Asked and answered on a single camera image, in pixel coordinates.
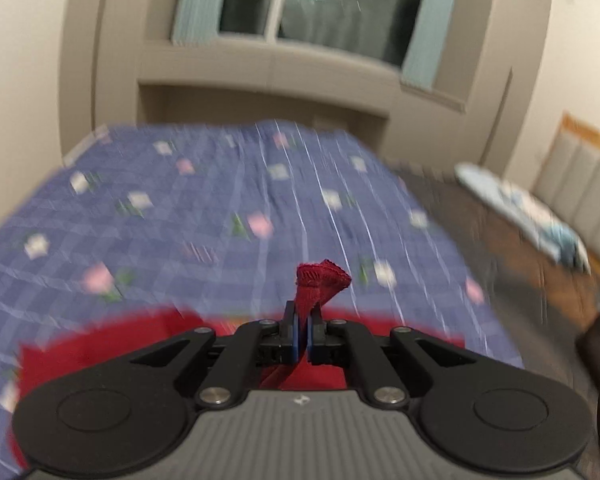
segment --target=ribbed gray surface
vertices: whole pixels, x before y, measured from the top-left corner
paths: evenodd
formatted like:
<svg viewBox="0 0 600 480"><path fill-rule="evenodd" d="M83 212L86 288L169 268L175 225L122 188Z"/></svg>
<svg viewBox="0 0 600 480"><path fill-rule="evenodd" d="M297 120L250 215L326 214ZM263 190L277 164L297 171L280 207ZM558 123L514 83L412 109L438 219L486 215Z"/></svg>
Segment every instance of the ribbed gray surface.
<svg viewBox="0 0 600 480"><path fill-rule="evenodd" d="M241 406L232 410L205 413L174 453L144 471L122 478L478 480L490 477L462 469L436 455L405 415L370 408L355 392L262 391L251 392ZM535 478L580 477L564 470ZM57 479L36 473L30 480Z"/></svg>

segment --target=red cloth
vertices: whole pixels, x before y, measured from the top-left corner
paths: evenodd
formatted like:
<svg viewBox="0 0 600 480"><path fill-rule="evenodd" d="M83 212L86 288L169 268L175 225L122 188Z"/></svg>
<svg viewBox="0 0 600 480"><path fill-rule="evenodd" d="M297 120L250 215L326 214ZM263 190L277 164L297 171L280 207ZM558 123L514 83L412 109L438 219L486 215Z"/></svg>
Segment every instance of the red cloth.
<svg viewBox="0 0 600 480"><path fill-rule="evenodd" d="M300 265L296 309L301 318L301 327L306 326L304 321L316 304L323 306L338 292L349 286L350 281L351 278L346 272L328 260L321 264ZM355 314L336 308L326 308L322 314L325 320L339 318L362 322L377 335L388 335L389 330L396 325L393 319L375 316L357 317ZM218 335L228 335L232 332L231 324L223 320L205 322L193 312L181 313L175 307L168 306L159 308L152 314L133 314L110 320L101 326L87 327L85 333L59 339L45 349L21 346L21 368L18 379L20 396L27 395L35 387L52 379L133 352L202 325L211 326ZM444 338L444 335L423 328L414 328ZM447 338L447 340L464 347L462 338ZM346 388L347 385L343 370L333 366L311 366L303 355L302 360L295 367L277 366L263 380L261 386L284 390L334 390ZM26 460L13 435L10 435L10 444L18 463L26 467Z"/></svg>

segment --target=light blue curtain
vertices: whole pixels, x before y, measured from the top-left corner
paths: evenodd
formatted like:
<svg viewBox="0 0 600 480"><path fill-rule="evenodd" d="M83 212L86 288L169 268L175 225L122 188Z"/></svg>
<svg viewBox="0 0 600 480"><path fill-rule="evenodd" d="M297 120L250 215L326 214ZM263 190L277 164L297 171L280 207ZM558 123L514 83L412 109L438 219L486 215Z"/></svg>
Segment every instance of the light blue curtain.
<svg viewBox="0 0 600 480"><path fill-rule="evenodd" d="M171 41L177 45L206 43L218 35L223 0L178 0Z"/></svg>
<svg viewBox="0 0 600 480"><path fill-rule="evenodd" d="M405 83L431 90L445 47L455 0L421 0L411 42L402 64Z"/></svg>

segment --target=bed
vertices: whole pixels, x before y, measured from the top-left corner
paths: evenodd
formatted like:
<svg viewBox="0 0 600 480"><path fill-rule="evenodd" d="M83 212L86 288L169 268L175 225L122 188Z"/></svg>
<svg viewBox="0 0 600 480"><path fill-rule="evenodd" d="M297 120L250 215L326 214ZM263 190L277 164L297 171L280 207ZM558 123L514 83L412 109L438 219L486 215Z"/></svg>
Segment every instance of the bed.
<svg viewBox="0 0 600 480"><path fill-rule="evenodd" d="M352 275L331 301L464 336L522 366L448 235L345 132L295 123L111 127L0 227L0 479L17 471L4 396L21 342L156 305L275 316L299 262Z"/></svg>

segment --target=window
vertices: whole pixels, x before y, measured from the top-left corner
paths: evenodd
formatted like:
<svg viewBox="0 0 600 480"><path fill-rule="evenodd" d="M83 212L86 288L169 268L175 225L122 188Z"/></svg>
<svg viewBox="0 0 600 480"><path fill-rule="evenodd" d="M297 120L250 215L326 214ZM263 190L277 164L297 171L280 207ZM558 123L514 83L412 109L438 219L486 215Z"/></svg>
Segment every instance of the window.
<svg viewBox="0 0 600 480"><path fill-rule="evenodd" d="M224 0L220 32L264 35L270 0Z"/></svg>
<svg viewBox="0 0 600 480"><path fill-rule="evenodd" d="M220 32L346 50L401 66L420 0L224 0Z"/></svg>
<svg viewBox="0 0 600 480"><path fill-rule="evenodd" d="M419 5L420 0L286 0L278 37L400 66Z"/></svg>

